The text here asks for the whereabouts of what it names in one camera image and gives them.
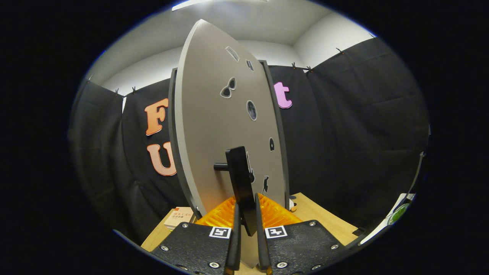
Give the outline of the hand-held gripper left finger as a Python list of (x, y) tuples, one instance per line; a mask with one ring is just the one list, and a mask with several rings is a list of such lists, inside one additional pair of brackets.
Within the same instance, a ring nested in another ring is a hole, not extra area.
[(197, 222), (181, 222), (151, 254), (188, 274), (233, 275), (240, 267), (239, 211), (230, 197)]

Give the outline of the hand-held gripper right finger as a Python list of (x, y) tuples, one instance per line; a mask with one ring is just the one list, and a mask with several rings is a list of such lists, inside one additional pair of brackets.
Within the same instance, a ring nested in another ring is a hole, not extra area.
[(255, 204), (259, 268), (267, 275), (311, 275), (347, 257), (320, 221), (301, 221), (260, 193)]

